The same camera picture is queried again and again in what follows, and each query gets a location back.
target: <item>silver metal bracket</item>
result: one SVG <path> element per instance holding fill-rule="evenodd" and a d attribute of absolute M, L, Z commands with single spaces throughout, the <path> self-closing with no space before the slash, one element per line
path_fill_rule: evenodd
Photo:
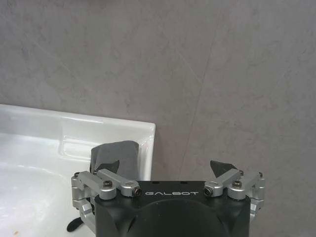
<path fill-rule="evenodd" d="M 96 175 L 90 172 L 77 172 L 71 178 L 73 207 L 80 212 L 82 221 L 95 233 L 95 216 L 91 203 L 99 195 L 100 199 L 110 200 L 117 195 L 117 189 L 125 197 L 137 197 L 141 195 L 141 189 L 137 181 L 127 180 L 107 170 L 101 169 Z"/>
<path fill-rule="evenodd" d="M 265 179 L 261 172 L 246 173 L 237 169 L 230 169 L 219 176 L 216 181 L 206 181 L 204 193 L 208 197 L 218 197 L 227 188 L 227 195 L 235 200 L 242 200 L 248 196 L 250 204 L 250 221 L 264 204 Z"/>

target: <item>bolt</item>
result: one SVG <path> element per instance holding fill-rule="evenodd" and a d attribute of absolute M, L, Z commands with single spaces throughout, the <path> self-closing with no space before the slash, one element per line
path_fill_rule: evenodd
<path fill-rule="evenodd" d="M 133 190 L 134 197 L 139 197 L 142 194 L 142 190 L 140 188 L 135 188 Z"/>
<path fill-rule="evenodd" d="M 209 188 L 209 187 L 206 187 L 204 189 L 204 195 L 207 196 L 207 197 L 212 196 L 213 195 L 213 190 L 211 188 Z"/>
<path fill-rule="evenodd" d="M 242 183 L 241 183 L 241 181 L 239 181 L 239 180 L 233 181 L 233 183 L 232 183 L 232 186 L 233 186 L 234 188 L 240 188 L 241 185 L 242 185 Z"/>
<path fill-rule="evenodd" d="M 111 180 L 106 180 L 103 182 L 103 187 L 104 188 L 109 188 L 109 187 L 112 187 L 112 181 Z"/>

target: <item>gray wall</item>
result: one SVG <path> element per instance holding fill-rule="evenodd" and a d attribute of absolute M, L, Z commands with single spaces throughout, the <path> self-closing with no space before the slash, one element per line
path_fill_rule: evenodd
<path fill-rule="evenodd" d="M 1 0 L 0 103 L 157 124 L 153 177 L 257 169 L 256 237 L 316 236 L 314 0 Z"/>

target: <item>gray cloth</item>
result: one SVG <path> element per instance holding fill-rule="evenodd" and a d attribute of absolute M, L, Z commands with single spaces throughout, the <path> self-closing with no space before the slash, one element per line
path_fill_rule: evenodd
<path fill-rule="evenodd" d="M 102 144 L 91 150 L 90 172 L 106 168 L 126 179 L 138 180 L 139 145 L 134 141 Z"/>

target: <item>white ceramic basin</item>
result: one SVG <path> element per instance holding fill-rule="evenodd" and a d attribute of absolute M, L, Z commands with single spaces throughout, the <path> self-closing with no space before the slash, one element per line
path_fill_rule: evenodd
<path fill-rule="evenodd" d="M 92 147 L 133 140 L 140 177 L 150 180 L 154 135 L 153 123 L 0 105 L 0 236 L 94 236 L 84 225 L 66 231 L 79 217 L 71 176 L 88 170 Z"/>

